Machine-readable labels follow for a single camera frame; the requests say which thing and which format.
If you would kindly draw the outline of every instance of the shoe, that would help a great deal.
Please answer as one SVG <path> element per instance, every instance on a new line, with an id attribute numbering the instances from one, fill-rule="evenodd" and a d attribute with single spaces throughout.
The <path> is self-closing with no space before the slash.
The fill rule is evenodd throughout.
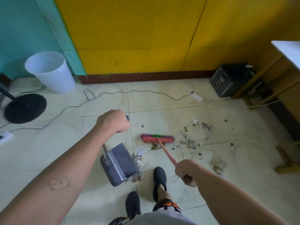
<path id="1" fill-rule="evenodd" d="M 125 201 L 127 217 L 133 219 L 136 215 L 141 215 L 140 198 L 137 192 L 133 191 L 128 194 Z"/>
<path id="2" fill-rule="evenodd" d="M 159 184 L 162 184 L 167 191 L 167 176 L 165 171 L 161 167 L 156 167 L 153 171 L 153 180 L 154 180 L 154 189 L 153 189 L 153 200 L 157 202 L 158 200 L 158 193 L 157 187 Z"/>

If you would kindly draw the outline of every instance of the teal door frame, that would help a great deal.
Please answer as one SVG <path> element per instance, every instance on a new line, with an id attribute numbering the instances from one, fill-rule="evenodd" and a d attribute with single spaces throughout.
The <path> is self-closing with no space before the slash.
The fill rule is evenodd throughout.
<path id="1" fill-rule="evenodd" d="M 86 75 L 80 57 L 54 0 L 35 0 L 75 75 Z"/>

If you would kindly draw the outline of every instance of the white tabletop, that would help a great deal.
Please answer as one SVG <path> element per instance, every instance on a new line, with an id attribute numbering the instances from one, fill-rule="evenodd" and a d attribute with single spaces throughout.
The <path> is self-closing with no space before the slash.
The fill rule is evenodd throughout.
<path id="1" fill-rule="evenodd" d="M 272 41 L 271 43 L 300 70 L 300 41 Z"/>

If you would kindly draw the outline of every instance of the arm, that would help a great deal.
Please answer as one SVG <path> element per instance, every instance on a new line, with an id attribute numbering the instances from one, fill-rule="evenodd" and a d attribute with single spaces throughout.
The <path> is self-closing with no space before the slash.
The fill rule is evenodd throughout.
<path id="1" fill-rule="evenodd" d="M 60 224 L 71 209 L 102 145 L 129 128 L 121 110 L 98 117 L 94 128 L 35 177 L 0 213 L 0 224 Z"/>
<path id="2" fill-rule="evenodd" d="M 193 160 L 180 161 L 175 173 L 179 177 L 188 174 L 194 178 L 201 196 L 221 225 L 287 224 L 246 192 Z"/>

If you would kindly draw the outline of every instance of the floor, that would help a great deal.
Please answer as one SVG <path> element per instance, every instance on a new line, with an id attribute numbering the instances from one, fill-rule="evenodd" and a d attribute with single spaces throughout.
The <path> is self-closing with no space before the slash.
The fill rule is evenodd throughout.
<path id="1" fill-rule="evenodd" d="M 13 82 L 10 92 L 18 95 L 41 86 L 36 78 L 18 79 Z M 300 176 L 274 172 L 275 166 L 283 165 L 275 146 L 281 140 L 289 139 L 287 131 L 266 106 L 250 111 L 241 100 L 219 98 L 208 79 L 101 85 L 81 85 L 77 81 L 74 90 L 68 94 L 43 90 L 40 94 L 47 99 L 47 109 L 40 117 L 26 124 L 7 125 L 2 130 L 43 127 L 66 106 L 77 106 L 86 101 L 84 89 L 90 89 L 95 95 L 105 91 L 153 90 L 173 98 L 193 90 L 204 100 L 199 102 L 188 96 L 174 101 L 151 92 L 104 94 L 80 108 L 67 109 L 44 130 L 16 131 L 13 140 L 0 146 L 0 210 L 41 170 L 87 134 L 99 115 L 109 109 L 122 109 L 130 117 L 130 129 L 115 134 L 106 145 L 113 148 L 124 143 L 130 154 L 142 150 L 142 159 L 148 163 L 142 180 L 112 187 L 98 158 L 84 190 L 62 224 L 107 225 L 115 217 L 126 215 L 125 199 L 133 190 L 140 196 L 142 212 L 150 212 L 155 205 L 152 172 L 156 166 L 166 171 L 168 192 L 191 220 L 198 224 L 217 224 L 198 190 L 176 180 L 174 167 L 164 152 L 151 150 L 151 144 L 141 141 L 141 133 L 175 136 L 175 144 L 167 146 L 171 154 L 177 160 L 193 159 L 209 170 L 212 170 L 212 156 L 218 155 L 227 163 L 223 178 L 250 193 L 288 223 L 298 224 Z M 193 126 L 192 118 L 212 125 L 212 129 L 205 132 L 201 126 Z M 0 126 L 6 123 L 1 112 Z M 185 136 L 195 140 L 195 150 L 180 143 Z"/>

